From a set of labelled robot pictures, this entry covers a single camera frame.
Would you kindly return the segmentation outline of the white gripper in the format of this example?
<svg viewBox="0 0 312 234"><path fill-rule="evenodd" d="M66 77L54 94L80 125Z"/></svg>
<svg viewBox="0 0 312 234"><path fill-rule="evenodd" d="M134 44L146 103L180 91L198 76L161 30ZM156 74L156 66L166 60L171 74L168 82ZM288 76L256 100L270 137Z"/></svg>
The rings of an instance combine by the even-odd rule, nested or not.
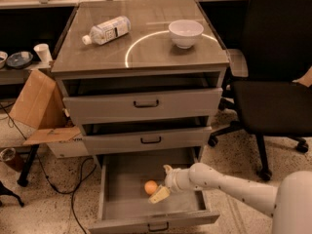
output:
<svg viewBox="0 0 312 234"><path fill-rule="evenodd" d="M163 166L165 170L165 185L160 185L156 191L149 197L150 204L157 204L173 193L188 191L192 189L193 183L189 178L188 169L173 169L170 165Z"/></svg>

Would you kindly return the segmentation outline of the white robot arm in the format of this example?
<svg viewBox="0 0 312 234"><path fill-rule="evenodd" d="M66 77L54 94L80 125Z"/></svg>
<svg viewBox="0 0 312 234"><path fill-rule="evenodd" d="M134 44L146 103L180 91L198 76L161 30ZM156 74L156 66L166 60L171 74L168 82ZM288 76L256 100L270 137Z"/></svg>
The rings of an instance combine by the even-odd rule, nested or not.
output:
<svg viewBox="0 0 312 234"><path fill-rule="evenodd" d="M312 173L287 175L279 186L222 174L195 163L188 169L164 165L165 184L149 197L157 204L172 193L219 189L258 212L272 218L272 234L312 234Z"/></svg>

